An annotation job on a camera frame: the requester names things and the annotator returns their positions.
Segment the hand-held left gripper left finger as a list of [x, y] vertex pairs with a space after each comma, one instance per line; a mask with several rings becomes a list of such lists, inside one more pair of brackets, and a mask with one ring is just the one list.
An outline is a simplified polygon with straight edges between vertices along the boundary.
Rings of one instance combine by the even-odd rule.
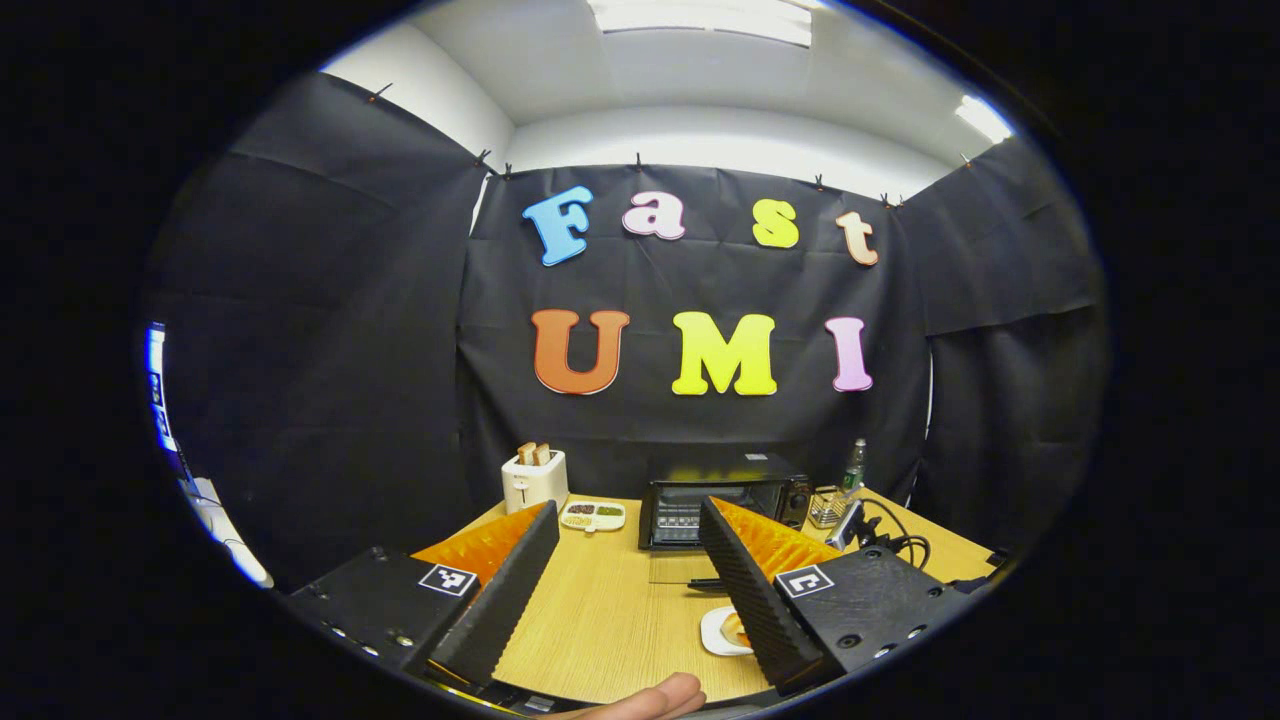
[[559, 542], [557, 515], [549, 500], [415, 557], [372, 547], [285, 606], [387, 670], [483, 688]]

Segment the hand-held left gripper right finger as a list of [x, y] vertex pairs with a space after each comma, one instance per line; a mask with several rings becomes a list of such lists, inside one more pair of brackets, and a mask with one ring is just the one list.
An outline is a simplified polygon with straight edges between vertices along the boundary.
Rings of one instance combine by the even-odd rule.
[[765, 552], [818, 542], [719, 498], [701, 501], [699, 537], [765, 679], [790, 696], [897, 656], [965, 614], [975, 594], [869, 546], [767, 573]]

